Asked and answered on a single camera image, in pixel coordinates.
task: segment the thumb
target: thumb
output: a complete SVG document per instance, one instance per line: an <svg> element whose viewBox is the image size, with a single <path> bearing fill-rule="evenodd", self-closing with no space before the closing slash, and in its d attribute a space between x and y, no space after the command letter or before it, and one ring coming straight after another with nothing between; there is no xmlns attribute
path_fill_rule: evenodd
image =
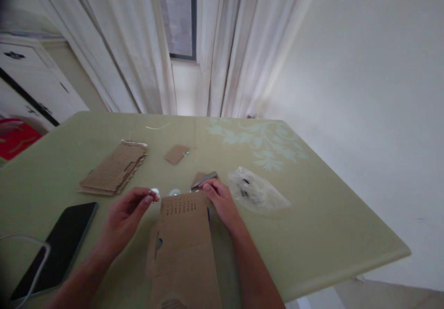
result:
<svg viewBox="0 0 444 309"><path fill-rule="evenodd" d="M153 202L153 197L148 195L144 199L140 201L140 203L137 205L136 209L134 210L133 214L131 215L131 218L139 224L140 219L142 219L142 216L145 214L148 207Z"/></svg>
<svg viewBox="0 0 444 309"><path fill-rule="evenodd" d="M220 198L220 196L214 191L213 187L210 184L204 184L203 190L207 194L207 197L209 200L211 200L213 203L215 200Z"/></svg>

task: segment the green table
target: green table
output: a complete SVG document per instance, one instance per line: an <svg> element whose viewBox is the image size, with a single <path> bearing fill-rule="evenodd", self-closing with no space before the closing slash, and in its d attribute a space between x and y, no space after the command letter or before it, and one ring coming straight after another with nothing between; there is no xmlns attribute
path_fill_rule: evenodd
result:
<svg viewBox="0 0 444 309"><path fill-rule="evenodd" d="M166 127L153 130L168 124ZM80 112L0 170L0 235L24 233L45 239L62 211L92 201L99 208L74 268L94 246L111 203L119 197L76 192L78 183L121 139L148 144L148 156L128 183L188 192L197 172L227 174L243 166L266 178L292 205L259 216L239 212L285 302L410 254L387 225L284 122ZM175 144L190 148L176 166L164 159ZM160 204L144 216L128 247L108 271L93 306L145 308L150 285L145 260L150 224ZM223 306L239 307L240 295L229 236L212 214L212 236ZM0 243L7 294L32 262L38 246ZM32 297L41 307L56 290Z"/></svg>

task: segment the cabinet handle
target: cabinet handle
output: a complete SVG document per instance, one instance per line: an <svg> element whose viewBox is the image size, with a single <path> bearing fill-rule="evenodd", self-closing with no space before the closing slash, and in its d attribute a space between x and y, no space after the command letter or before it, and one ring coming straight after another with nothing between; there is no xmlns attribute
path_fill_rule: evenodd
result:
<svg viewBox="0 0 444 309"><path fill-rule="evenodd" d="M23 59L23 58L26 58L24 55L22 55L22 54L16 54L15 52L12 52L12 51L9 51L9 52L3 52L6 56L8 56L9 58L12 58L12 59L17 59L17 60L20 60L20 59Z"/></svg>
<svg viewBox="0 0 444 309"><path fill-rule="evenodd" d="M37 117L39 117L38 113L36 113L34 110L32 110L28 105L26 106L26 108L28 109L29 113L32 113L32 114L36 115Z"/></svg>
<svg viewBox="0 0 444 309"><path fill-rule="evenodd" d="M40 105L40 106L42 107L42 109L45 110L48 114L52 115L52 112L49 111L49 109L48 109L47 107L45 107L45 106L43 105L43 103L39 102L39 105Z"/></svg>
<svg viewBox="0 0 444 309"><path fill-rule="evenodd" d="M68 89L66 89L62 83L60 83L60 84L62 85L63 89L69 94Z"/></svg>

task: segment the person's left hand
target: person's left hand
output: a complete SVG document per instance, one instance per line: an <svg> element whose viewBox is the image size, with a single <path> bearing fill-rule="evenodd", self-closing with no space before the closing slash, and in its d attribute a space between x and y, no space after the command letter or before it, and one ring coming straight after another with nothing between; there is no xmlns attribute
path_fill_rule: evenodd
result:
<svg viewBox="0 0 444 309"><path fill-rule="evenodd" d="M106 219L95 253L114 260L134 236L143 214L159 201L154 191L135 187L114 205Z"/></svg>

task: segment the hand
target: hand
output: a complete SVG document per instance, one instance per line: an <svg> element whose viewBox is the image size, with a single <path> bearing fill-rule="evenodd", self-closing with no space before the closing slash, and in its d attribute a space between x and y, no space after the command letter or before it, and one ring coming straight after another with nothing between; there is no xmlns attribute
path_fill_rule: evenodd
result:
<svg viewBox="0 0 444 309"><path fill-rule="evenodd" d="M114 205L94 248L101 257L114 260L134 236L143 214L151 203L159 201L154 191L135 187Z"/></svg>
<svg viewBox="0 0 444 309"><path fill-rule="evenodd" d="M217 214L230 232L235 231L239 225L243 224L228 186L217 179L210 179L199 187L203 188L208 199L213 202Z"/></svg>

